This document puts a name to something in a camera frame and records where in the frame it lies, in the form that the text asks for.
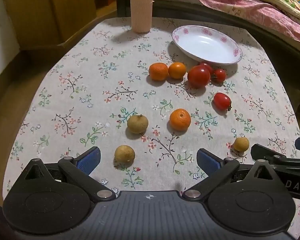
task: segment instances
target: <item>orange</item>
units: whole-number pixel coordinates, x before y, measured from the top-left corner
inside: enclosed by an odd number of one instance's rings
[[[170,114],[169,124],[174,130],[185,131],[191,124],[191,117],[186,110],[179,108]]]
[[[186,74],[186,66],[180,62],[175,62],[169,66],[168,72],[170,77],[180,79]]]
[[[165,63],[157,62],[153,63],[149,67],[149,76],[153,80],[162,81],[168,76],[168,66]]]

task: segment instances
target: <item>pink cylinder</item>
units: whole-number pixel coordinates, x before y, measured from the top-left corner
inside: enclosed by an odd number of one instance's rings
[[[150,31],[152,25],[152,0],[130,0],[131,27],[136,33]]]

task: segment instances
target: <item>plate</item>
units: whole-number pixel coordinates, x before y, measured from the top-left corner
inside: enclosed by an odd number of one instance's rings
[[[199,62],[230,65],[242,59],[242,50],[233,39],[208,27],[181,26],[172,32],[172,39],[187,56]]]

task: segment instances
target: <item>gray ribbed panel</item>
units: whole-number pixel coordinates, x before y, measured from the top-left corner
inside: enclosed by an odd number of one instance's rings
[[[293,239],[284,233],[253,238],[228,232],[200,203],[185,201],[175,191],[123,191],[116,200],[99,203],[87,220],[72,230],[54,236],[20,236],[25,240]]]

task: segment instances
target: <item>cherry tomato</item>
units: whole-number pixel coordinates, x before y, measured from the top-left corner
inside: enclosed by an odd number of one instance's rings
[[[219,68],[219,69],[216,69],[214,72],[213,72],[213,75],[211,76],[211,78],[213,79],[213,81],[217,82],[217,83],[222,83],[223,81],[226,80],[226,77],[227,77],[227,74],[226,72]]]
[[[210,73],[204,66],[194,66],[188,72],[188,81],[193,88],[201,88],[209,84]]]
[[[206,67],[206,68],[208,69],[209,73],[210,73],[210,76],[213,75],[213,68],[212,68],[210,65],[208,65],[207,63],[201,62],[201,63],[199,64],[199,66],[204,66],[204,67]]]
[[[213,97],[213,103],[221,111],[231,110],[231,99],[224,93],[216,93]]]

